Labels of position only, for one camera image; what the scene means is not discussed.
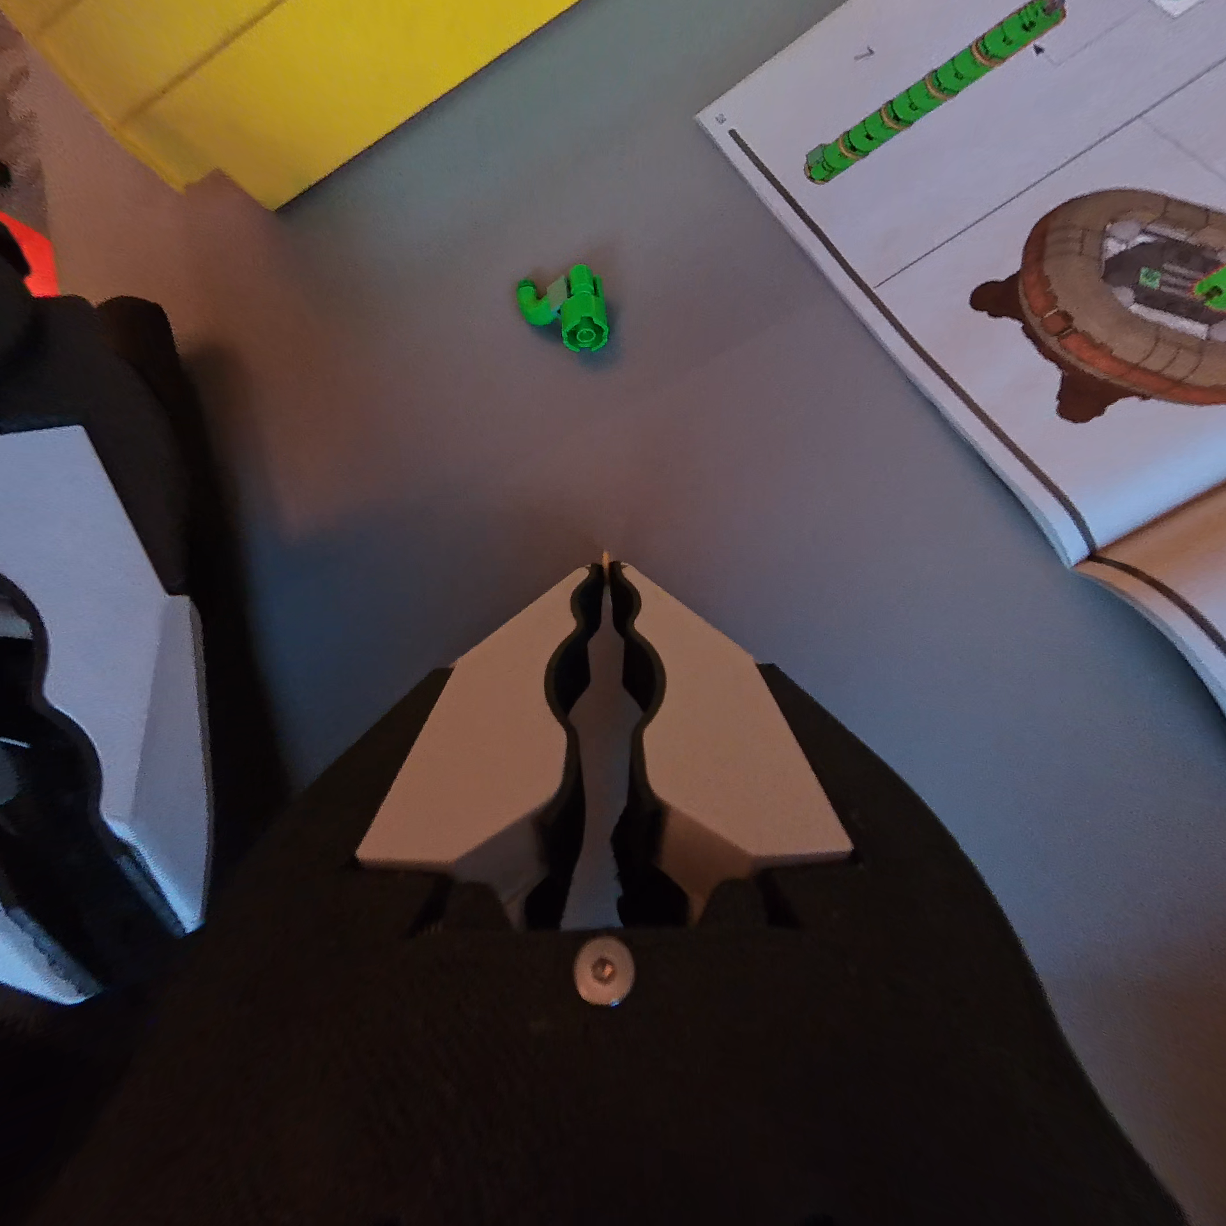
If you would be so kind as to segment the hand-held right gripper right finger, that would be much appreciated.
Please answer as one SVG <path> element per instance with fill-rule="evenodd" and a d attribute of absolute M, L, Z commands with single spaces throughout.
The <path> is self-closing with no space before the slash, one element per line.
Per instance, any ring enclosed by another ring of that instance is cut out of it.
<path fill-rule="evenodd" d="M 641 721 L 612 836 L 619 917 L 700 922 L 727 883 L 854 852 L 755 659 L 637 567 L 608 569 L 623 687 Z"/>

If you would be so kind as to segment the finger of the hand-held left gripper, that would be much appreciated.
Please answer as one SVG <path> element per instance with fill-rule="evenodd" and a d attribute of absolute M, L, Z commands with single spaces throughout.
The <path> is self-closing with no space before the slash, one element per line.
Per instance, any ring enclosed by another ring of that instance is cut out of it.
<path fill-rule="evenodd" d="M 67 1006 L 106 988 L 80 902 L 22 861 L 2 866 L 2 985 Z"/>
<path fill-rule="evenodd" d="M 164 590 L 85 429 L 2 438 L 2 576 L 45 630 L 44 696 L 99 759 L 101 820 L 196 931 L 212 859 L 201 621 Z"/>

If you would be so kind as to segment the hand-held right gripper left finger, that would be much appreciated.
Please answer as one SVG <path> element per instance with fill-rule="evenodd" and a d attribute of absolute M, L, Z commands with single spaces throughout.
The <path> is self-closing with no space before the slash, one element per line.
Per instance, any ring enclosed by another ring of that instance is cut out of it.
<path fill-rule="evenodd" d="M 513 927 L 560 929 L 585 843 L 571 721 L 606 574 L 578 569 L 461 657 L 357 849 L 366 870 L 488 886 Z"/>

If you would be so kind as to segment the yellow plastic bin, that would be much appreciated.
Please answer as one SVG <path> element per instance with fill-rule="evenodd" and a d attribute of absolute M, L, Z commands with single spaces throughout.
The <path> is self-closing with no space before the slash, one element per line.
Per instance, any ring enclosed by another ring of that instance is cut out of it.
<path fill-rule="evenodd" d="M 105 132 L 176 191 L 219 173 L 270 210 L 572 3 L 4 3 Z"/>

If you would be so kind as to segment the green brick with curved pipe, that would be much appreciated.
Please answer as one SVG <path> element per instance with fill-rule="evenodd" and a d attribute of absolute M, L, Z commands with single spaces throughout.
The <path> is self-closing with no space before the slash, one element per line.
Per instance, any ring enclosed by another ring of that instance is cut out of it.
<path fill-rule="evenodd" d="M 517 286 L 517 305 L 535 329 L 560 327 L 563 345 L 576 354 L 599 352 L 610 341 L 603 280 L 587 264 L 576 264 L 544 295 L 531 279 Z"/>

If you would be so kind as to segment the grey desk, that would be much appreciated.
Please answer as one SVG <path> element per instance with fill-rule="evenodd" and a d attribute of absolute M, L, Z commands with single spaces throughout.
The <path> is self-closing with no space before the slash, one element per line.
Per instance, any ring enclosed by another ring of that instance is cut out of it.
<path fill-rule="evenodd" d="M 581 4 L 293 207 L 178 194 L 29 58 L 60 286 L 167 311 L 298 789 L 605 551 L 947 823 L 1099 1094 L 1225 1223 L 1225 721 L 1062 567 L 694 123 L 827 3 Z M 535 329 L 576 264 L 610 341 Z"/>

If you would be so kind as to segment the striped orange traffic cone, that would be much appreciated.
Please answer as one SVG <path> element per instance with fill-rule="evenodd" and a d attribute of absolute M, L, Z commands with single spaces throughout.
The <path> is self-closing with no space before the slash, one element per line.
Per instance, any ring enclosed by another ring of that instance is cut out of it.
<path fill-rule="evenodd" d="M 2 214 L 2 230 L 20 248 L 22 259 L 29 266 L 26 288 L 35 298 L 58 298 L 60 280 L 56 275 L 56 255 L 53 243 L 26 223 Z"/>

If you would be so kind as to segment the open instruction booklet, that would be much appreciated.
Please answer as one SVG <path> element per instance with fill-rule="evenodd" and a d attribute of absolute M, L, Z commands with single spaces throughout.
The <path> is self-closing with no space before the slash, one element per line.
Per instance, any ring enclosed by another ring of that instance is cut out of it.
<path fill-rule="evenodd" d="M 1225 707 L 1225 4 L 847 3 L 698 124 Z"/>

